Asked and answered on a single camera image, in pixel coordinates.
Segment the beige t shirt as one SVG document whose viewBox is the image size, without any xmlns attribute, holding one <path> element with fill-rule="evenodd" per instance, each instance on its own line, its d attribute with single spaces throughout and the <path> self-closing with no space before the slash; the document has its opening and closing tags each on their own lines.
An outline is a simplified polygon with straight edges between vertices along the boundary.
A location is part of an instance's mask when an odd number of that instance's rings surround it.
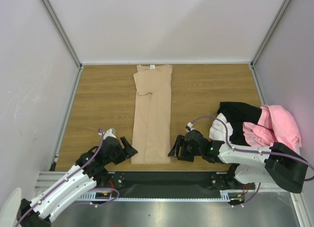
<svg viewBox="0 0 314 227">
<path fill-rule="evenodd" d="M 171 80 L 173 66 L 137 66 L 132 164 L 167 164 L 171 159 Z"/>
</svg>

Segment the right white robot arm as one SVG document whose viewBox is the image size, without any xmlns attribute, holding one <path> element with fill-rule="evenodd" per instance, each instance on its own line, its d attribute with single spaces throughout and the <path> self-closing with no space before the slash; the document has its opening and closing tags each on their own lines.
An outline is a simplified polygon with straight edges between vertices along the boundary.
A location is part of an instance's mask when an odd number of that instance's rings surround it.
<svg viewBox="0 0 314 227">
<path fill-rule="evenodd" d="M 302 192 L 309 167 L 280 142 L 267 147 L 239 146 L 207 139 L 197 130 L 178 135 L 168 156 L 189 162 L 200 156 L 209 163 L 229 164 L 226 184 L 233 189 L 247 183 L 272 183 L 296 194 Z"/>
</svg>

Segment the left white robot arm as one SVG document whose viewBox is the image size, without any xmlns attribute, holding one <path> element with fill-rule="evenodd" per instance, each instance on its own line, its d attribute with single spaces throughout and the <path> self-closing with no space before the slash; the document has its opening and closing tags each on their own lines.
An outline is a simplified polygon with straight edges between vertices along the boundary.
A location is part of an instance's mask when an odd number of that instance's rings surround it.
<svg viewBox="0 0 314 227">
<path fill-rule="evenodd" d="M 125 137 L 109 136 L 99 146 L 83 153 L 69 171 L 50 188 L 32 200 L 22 199 L 17 213 L 18 227 L 49 227 L 77 198 L 108 182 L 105 166 L 133 157 L 138 151 Z"/>
</svg>

